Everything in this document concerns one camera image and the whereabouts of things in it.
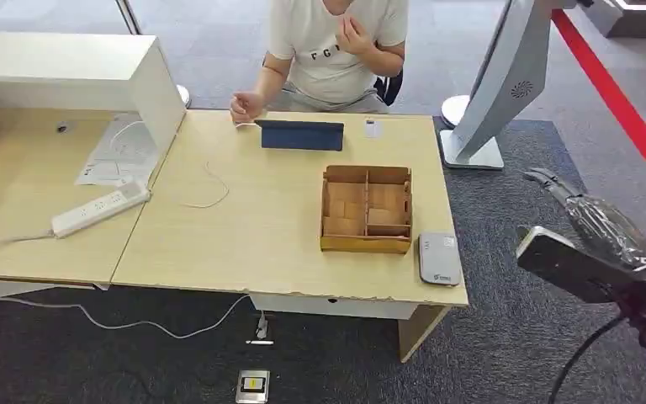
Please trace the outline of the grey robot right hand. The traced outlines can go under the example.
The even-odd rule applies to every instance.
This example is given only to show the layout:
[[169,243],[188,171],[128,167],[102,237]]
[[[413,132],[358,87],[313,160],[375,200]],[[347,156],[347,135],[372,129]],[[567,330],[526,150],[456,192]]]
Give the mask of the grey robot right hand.
[[615,205],[581,192],[546,168],[530,167],[523,177],[538,183],[561,204],[596,256],[630,269],[646,265],[646,237]]

